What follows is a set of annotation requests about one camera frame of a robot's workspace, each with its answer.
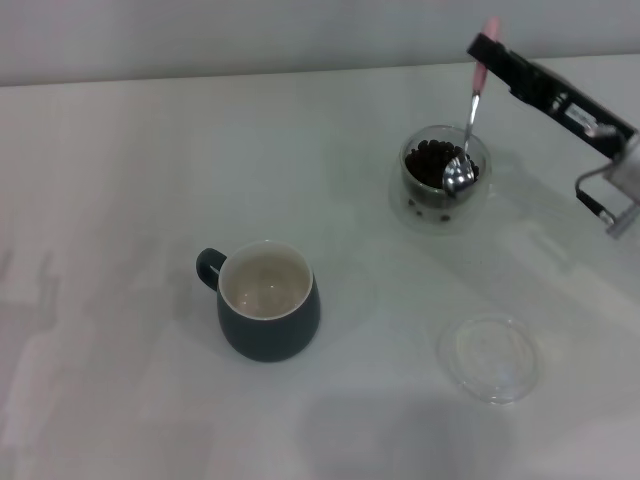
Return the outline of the pile of coffee beans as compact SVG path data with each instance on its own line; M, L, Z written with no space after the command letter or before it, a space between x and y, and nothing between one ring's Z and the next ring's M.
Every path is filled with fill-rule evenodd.
M404 162L417 181L441 189L446 166L461 152L462 148L451 142L422 140L405 156Z

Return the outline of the clear glass saucer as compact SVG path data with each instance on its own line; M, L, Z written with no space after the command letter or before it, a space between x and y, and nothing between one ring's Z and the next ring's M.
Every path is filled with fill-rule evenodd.
M491 183L479 180L478 188L461 203L455 203L440 190L421 187L411 179L406 180L404 170L395 165L389 180L389 202L396 217L407 227L426 235L457 235L480 220L481 213L489 198ZM408 200L415 202L408 205ZM416 210L423 213L416 215ZM440 221L441 215L448 215L449 221Z

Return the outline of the pink handled metal spoon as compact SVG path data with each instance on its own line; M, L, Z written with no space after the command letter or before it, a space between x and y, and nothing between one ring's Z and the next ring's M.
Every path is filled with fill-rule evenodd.
M445 193L456 197L475 183L475 173L471 161L467 158L469 142L474 127L478 106L487 78L487 69L477 63L472 80L471 106L464 130L463 147L460 153L452 158L444 169L442 186Z

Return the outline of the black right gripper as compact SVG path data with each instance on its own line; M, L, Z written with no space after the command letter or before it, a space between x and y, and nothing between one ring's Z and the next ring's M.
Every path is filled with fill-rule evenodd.
M617 160L639 130L550 70L479 33L467 53L502 80L512 95L539 110L610 160Z

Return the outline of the clear double-wall glass cup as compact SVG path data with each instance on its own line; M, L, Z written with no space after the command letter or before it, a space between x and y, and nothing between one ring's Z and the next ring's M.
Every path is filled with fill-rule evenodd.
M412 134L399 153L400 182L409 195L409 204L425 208L456 210L484 199L492 178L492 161L488 148L474 134L469 138L467 157L475 183L455 196L443 189L445 162L462 151L465 131L449 125L433 125Z

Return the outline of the dark green ceramic mug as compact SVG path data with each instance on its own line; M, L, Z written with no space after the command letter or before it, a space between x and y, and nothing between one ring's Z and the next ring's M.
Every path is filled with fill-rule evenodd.
M319 290L311 266L294 247L262 240L230 256L206 248L196 259L196 272L216 292L222 333L243 356L283 361L314 338L321 319Z

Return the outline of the small clear glass dish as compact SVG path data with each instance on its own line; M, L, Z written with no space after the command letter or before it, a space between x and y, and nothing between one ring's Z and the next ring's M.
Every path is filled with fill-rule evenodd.
M451 322L437 344L442 368L469 395L494 405L526 397L540 377L538 347L513 318L482 314Z

